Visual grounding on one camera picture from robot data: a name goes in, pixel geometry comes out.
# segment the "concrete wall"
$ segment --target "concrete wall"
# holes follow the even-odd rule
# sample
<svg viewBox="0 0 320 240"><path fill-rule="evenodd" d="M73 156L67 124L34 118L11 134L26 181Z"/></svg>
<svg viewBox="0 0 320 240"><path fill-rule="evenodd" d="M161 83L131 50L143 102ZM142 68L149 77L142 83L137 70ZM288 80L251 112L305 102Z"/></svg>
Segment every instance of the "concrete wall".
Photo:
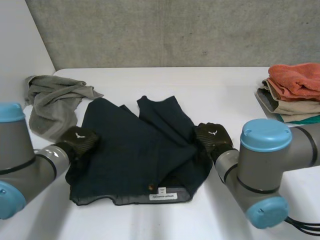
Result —
<svg viewBox="0 0 320 240"><path fill-rule="evenodd" d="M320 0L26 0L57 70L320 62Z"/></svg>
<svg viewBox="0 0 320 240"><path fill-rule="evenodd" d="M24 0L0 0L0 102L24 105L24 80L55 68Z"/></svg>

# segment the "orange towel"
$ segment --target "orange towel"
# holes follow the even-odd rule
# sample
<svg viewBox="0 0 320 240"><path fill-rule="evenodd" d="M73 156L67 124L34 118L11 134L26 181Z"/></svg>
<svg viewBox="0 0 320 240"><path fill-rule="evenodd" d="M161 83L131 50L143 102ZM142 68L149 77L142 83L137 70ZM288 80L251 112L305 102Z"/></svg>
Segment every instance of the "orange towel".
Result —
<svg viewBox="0 0 320 240"><path fill-rule="evenodd" d="M268 82L280 97L320 101L320 63L278 64L271 66L268 72Z"/></svg>

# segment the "gray towel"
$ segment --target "gray towel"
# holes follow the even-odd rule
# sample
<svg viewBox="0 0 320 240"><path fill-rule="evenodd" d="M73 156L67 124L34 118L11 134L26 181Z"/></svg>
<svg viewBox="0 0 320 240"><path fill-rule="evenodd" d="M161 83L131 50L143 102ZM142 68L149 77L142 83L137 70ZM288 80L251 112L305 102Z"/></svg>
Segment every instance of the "gray towel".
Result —
<svg viewBox="0 0 320 240"><path fill-rule="evenodd" d="M77 81L59 76L30 76L26 80L25 102L33 105L29 126L39 136L55 141L78 122L75 110L82 98L100 98L103 95Z"/></svg>

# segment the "gray wall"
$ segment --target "gray wall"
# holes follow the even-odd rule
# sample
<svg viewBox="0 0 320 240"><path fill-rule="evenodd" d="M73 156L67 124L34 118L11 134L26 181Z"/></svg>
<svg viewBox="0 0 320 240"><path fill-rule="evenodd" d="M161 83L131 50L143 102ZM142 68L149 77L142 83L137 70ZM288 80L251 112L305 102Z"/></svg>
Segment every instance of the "gray wall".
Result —
<svg viewBox="0 0 320 240"><path fill-rule="evenodd" d="M57 70L320 62L320 0L26 0Z"/></svg>

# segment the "stack of folded towels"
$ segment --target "stack of folded towels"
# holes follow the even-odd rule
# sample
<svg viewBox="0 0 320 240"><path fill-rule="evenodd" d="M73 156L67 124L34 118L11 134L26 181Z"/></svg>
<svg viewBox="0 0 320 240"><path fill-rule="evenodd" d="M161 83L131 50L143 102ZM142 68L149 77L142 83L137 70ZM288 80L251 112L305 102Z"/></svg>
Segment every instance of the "stack of folded towels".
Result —
<svg viewBox="0 0 320 240"><path fill-rule="evenodd" d="M285 123L320 123L320 63L273 65L257 98Z"/></svg>

